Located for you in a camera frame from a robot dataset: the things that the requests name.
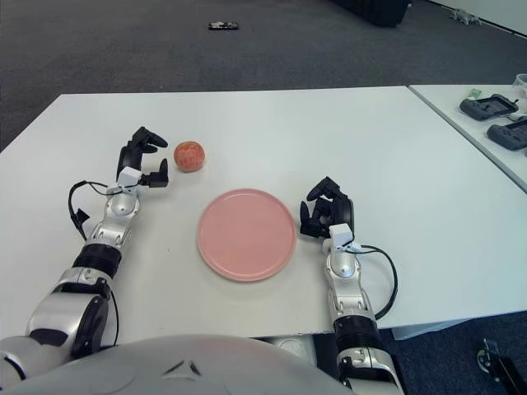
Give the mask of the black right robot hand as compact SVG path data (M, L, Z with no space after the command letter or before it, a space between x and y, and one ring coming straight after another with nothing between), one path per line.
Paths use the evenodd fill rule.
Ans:
M336 249L350 251L355 232L354 207L348 195L330 177L325 177L308 192L306 200L315 205L310 212L307 203L301 202L300 233L331 239Z

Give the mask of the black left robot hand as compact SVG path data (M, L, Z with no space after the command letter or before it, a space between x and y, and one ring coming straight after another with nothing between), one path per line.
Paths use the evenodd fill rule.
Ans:
M149 188L164 188L169 183L168 161L163 159L159 170L144 174L142 172L142 156L156 153L159 148L167 148L168 142L145 127L140 127L121 148L116 174L118 185L124 188L147 186Z

